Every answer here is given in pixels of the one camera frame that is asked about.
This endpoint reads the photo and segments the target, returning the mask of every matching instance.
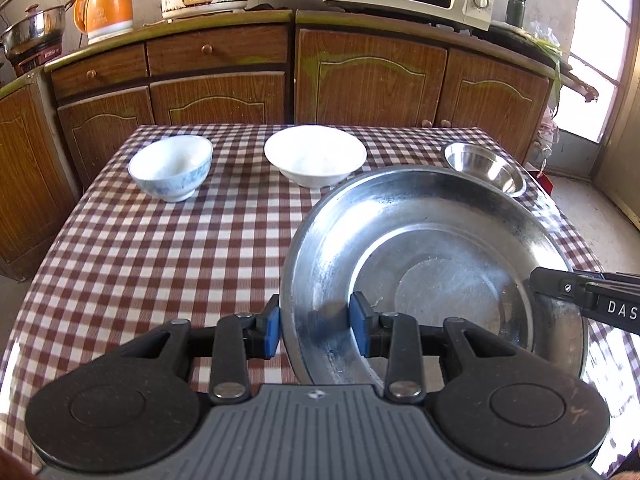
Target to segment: stainless steel bowl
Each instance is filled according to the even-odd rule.
[[[13,24],[2,33],[4,55],[13,64],[22,61],[30,51],[60,38],[65,31],[65,13],[76,0],[65,5],[37,10],[37,5],[29,7],[28,16]]]
[[[361,357],[348,324],[354,290],[421,324],[465,317],[579,376],[584,321],[575,305],[529,292],[537,266],[569,269],[542,224],[495,187],[431,166],[358,176],[312,209],[289,248],[280,305],[296,376],[383,383],[386,360]],[[424,366],[428,389],[440,389],[437,358]]]
[[[518,168],[487,148],[454,142],[445,146],[442,154],[450,168],[484,180],[509,196],[520,196],[527,189]]]

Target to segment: table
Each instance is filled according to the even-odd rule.
[[[280,269],[304,215],[328,192],[291,184],[270,166],[265,140],[281,126],[142,126],[118,150],[68,218],[18,314],[0,390],[0,444],[37,468],[24,432],[29,398],[44,384],[135,335],[176,317],[210,326],[234,312],[259,312],[278,291]],[[478,129],[344,128],[367,147],[361,171],[391,164],[442,166],[440,150],[466,140],[511,158]],[[214,147],[209,176],[183,203],[138,190],[127,164],[143,146],[193,133]],[[582,237],[527,176],[519,198],[551,232],[576,269],[601,270]],[[631,452],[640,420],[640,338],[590,323],[585,380],[609,404],[612,431],[594,467],[608,472]],[[209,362],[194,371],[206,390]],[[249,364],[252,383],[293,382],[280,345]]]

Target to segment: orange kettle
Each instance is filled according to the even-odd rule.
[[[133,30],[131,0],[76,0],[74,22],[89,44]]]

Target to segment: window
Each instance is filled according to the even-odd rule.
[[[594,86],[597,102],[568,88],[560,91],[559,128],[599,142],[620,86],[631,21],[631,0],[578,0],[569,64]]]

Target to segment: floor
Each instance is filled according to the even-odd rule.
[[[553,199],[578,229],[605,270],[640,274],[640,232],[601,192],[590,184],[559,176]],[[16,283],[0,276],[0,352],[30,282]]]

